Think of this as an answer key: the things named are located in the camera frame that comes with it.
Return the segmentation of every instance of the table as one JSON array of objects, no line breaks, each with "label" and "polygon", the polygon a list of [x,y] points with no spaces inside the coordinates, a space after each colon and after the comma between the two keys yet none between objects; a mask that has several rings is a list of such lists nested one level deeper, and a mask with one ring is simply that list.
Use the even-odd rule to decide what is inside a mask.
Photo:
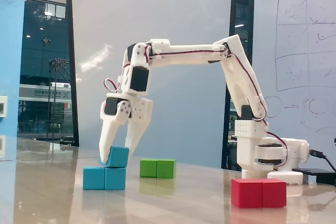
[{"label": "table", "polygon": [[96,153],[86,150],[78,155],[78,151],[18,139],[18,158],[0,162],[0,223],[335,222],[333,186],[290,186],[286,208],[237,209],[230,203],[230,180],[240,177],[239,172],[179,162],[176,179],[140,178],[140,158],[134,157],[127,168],[125,191],[83,191],[83,167],[99,163]]}]

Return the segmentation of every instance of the circle drawing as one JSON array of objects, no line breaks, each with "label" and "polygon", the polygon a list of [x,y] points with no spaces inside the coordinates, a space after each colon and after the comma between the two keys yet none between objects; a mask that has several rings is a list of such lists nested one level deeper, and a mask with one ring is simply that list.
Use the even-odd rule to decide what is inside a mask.
[{"label": "circle drawing", "polygon": [[267,118],[275,118],[278,114],[280,114],[282,109],[282,101],[280,98],[276,96],[269,96],[265,98],[268,112]]}]

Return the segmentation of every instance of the red cube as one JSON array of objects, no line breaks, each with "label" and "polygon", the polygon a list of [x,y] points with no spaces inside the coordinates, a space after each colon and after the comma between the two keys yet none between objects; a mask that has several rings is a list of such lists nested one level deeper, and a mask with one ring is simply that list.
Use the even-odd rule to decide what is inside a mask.
[{"label": "red cube", "polygon": [[262,208],[263,179],[232,179],[231,203],[239,208]]},{"label": "red cube", "polygon": [[279,208],[287,205],[286,182],[276,178],[265,178],[262,182],[263,207]]}]

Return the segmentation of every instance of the blue cube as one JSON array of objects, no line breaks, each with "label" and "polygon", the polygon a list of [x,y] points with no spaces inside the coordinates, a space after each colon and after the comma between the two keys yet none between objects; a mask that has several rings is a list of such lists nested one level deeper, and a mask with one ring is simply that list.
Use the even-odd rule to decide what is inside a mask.
[{"label": "blue cube", "polygon": [[83,190],[104,190],[105,189],[105,168],[84,167],[83,169]]},{"label": "blue cube", "polygon": [[109,159],[104,164],[100,159],[99,162],[105,167],[127,167],[129,149],[126,147],[112,146],[110,149]]},{"label": "blue cube", "polygon": [[126,168],[105,167],[105,190],[125,190]]}]

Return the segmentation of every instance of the cube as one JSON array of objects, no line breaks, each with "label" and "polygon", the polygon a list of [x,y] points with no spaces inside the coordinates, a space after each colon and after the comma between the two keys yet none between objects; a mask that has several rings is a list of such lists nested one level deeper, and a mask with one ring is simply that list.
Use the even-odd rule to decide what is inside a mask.
[{"label": "cube", "polygon": [[232,205],[238,208],[262,208],[262,186],[262,179],[232,179]]},{"label": "cube", "polygon": [[140,177],[156,178],[156,164],[155,159],[140,160]]},{"label": "cube", "polygon": [[84,167],[83,169],[83,190],[104,190],[105,168]]},{"label": "cube", "polygon": [[128,162],[128,152],[127,147],[112,146],[107,162],[104,164],[100,159],[99,162],[105,167],[125,168]]},{"label": "cube", "polygon": [[176,159],[159,159],[157,161],[158,178],[176,177]]},{"label": "cube", "polygon": [[105,167],[105,190],[125,190],[126,168]]},{"label": "cube", "polygon": [[265,208],[280,208],[287,205],[286,182],[276,178],[263,179],[262,203]]}]

